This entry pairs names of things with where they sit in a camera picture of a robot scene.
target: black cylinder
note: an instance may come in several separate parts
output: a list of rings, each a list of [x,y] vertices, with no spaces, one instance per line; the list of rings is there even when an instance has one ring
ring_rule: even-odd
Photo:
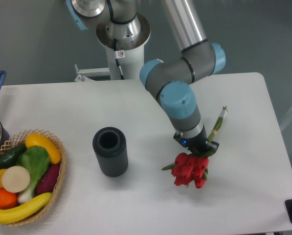
[[[100,129],[94,136],[93,148],[101,171],[110,177],[125,173],[128,167],[126,139],[115,127]]]

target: purple eggplant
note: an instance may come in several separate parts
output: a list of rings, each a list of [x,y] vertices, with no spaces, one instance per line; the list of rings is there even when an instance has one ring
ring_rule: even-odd
[[[60,164],[54,164],[49,167],[45,175],[42,177],[40,182],[36,187],[36,195],[42,194],[44,192],[52,192],[54,186],[57,183],[57,178],[59,176]]]

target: white table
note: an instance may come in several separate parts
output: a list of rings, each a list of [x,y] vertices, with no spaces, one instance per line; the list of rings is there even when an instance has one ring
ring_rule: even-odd
[[[8,132],[53,132],[66,148],[68,165],[50,211],[22,227],[0,225],[0,235],[292,230],[284,204],[292,199],[292,169],[264,78],[258,73],[214,75],[192,89],[208,133],[222,106],[229,110],[203,189],[193,183],[176,187],[170,172],[161,171],[185,149],[173,140],[168,117],[140,81],[4,86],[0,120]],[[119,128],[127,139],[129,167],[118,178],[101,172],[92,148],[94,134],[105,126]]]

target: yellow banana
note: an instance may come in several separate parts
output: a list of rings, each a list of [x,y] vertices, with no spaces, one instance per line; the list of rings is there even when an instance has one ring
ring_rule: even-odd
[[[45,192],[18,207],[0,210],[0,224],[10,224],[25,219],[46,205],[50,198],[51,193]]]

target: wicker basket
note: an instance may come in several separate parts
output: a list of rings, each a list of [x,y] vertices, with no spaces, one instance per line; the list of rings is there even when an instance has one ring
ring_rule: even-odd
[[[23,143],[25,141],[25,138],[31,133],[38,133],[38,134],[41,134],[43,136],[48,137],[59,149],[60,154],[61,154],[59,176],[57,178],[57,183],[53,189],[51,199],[42,209],[40,209],[35,214],[33,214],[33,215],[23,219],[23,220],[20,220],[20,221],[15,222],[15,223],[7,224],[8,226],[19,226],[19,225],[27,224],[27,223],[33,222],[34,220],[41,217],[52,206],[54,200],[56,199],[56,197],[60,191],[60,187],[62,185],[63,178],[64,178],[65,171],[66,171],[67,159],[66,159],[66,153],[65,153],[63,144],[57,136],[50,133],[49,131],[43,131],[43,130],[36,129],[36,130],[29,130],[29,131],[20,132],[19,134],[11,137],[8,141],[6,141],[4,143],[4,145],[1,146],[0,155],[2,153],[6,152],[7,150],[9,150],[10,148],[14,147],[15,145],[17,145],[19,143]]]

